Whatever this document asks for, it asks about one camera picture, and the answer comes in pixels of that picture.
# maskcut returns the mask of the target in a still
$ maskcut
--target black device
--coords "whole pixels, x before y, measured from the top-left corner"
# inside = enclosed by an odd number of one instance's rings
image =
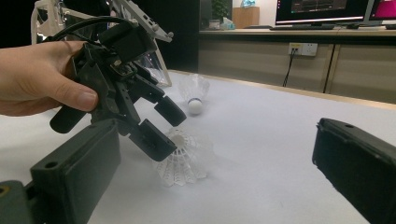
[[[396,24],[386,24],[385,28],[387,30],[396,30]]]
[[[63,29],[47,41],[82,37],[76,30],[99,22],[118,25],[99,34],[100,42],[87,41],[71,60],[75,81],[99,96],[88,126],[31,168],[32,182],[0,183],[1,224],[85,224],[120,164],[119,134],[128,137],[155,161],[177,147],[149,120],[140,120],[134,103],[144,98],[172,126],[185,114],[158,88],[157,80],[138,59],[156,49],[153,37],[136,23],[99,17]],[[68,106],[50,121],[53,130],[67,133],[86,112]]]
[[[357,23],[350,23],[346,26],[347,29],[349,30],[357,30],[359,29],[360,25]]]
[[[369,0],[277,0],[276,25],[301,25],[306,30],[325,24],[363,21]]]
[[[335,25],[326,24],[326,25],[294,25],[294,26],[276,26],[270,28],[271,31],[302,31],[302,30],[332,30]]]
[[[396,223],[396,147],[349,123],[321,119],[312,161],[370,223]]]
[[[396,20],[396,1],[375,0],[370,14],[370,21],[393,20]]]
[[[271,29],[271,28],[273,27],[270,25],[249,25],[244,29]]]

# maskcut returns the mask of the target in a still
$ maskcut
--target monitor screen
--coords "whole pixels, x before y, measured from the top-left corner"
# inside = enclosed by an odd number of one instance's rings
[[[277,0],[276,25],[363,21],[369,0]]]
[[[396,0],[375,0],[370,20],[396,20]]]

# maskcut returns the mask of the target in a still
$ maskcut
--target white table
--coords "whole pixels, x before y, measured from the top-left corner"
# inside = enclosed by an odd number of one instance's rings
[[[186,111],[177,91],[183,76],[170,76],[174,86],[164,90]],[[183,123],[214,143],[216,163],[208,177],[166,187],[150,159],[121,137],[120,168],[90,224],[367,223],[312,163],[316,124],[320,118],[339,119],[396,145],[395,105],[209,81],[204,112],[188,114]],[[142,118],[167,132],[171,126],[152,107],[137,104]],[[54,113],[0,117],[0,181],[27,184],[30,167],[89,124],[86,116],[71,133],[59,134],[49,126]]]

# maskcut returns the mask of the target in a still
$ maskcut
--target white shuttlecock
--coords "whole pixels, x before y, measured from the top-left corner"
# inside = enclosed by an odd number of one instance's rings
[[[209,81],[197,74],[188,75],[179,82],[178,89],[186,101],[190,113],[200,114],[202,112],[202,101],[207,96],[209,87]]]
[[[163,161],[154,161],[154,168],[168,186],[184,186],[205,178],[208,166],[213,162],[213,144],[207,136],[191,128],[171,128],[167,137],[177,149]]]

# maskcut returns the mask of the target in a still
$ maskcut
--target electrical socket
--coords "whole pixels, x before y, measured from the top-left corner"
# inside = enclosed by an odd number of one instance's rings
[[[303,43],[303,49],[301,55],[315,56],[317,55],[318,44]]]
[[[303,43],[289,43],[289,54],[291,54],[293,49],[296,49],[294,55],[301,55],[303,52]]]
[[[304,55],[304,56],[316,56],[318,50],[318,44],[313,43],[289,43],[289,54],[294,51],[294,55]]]

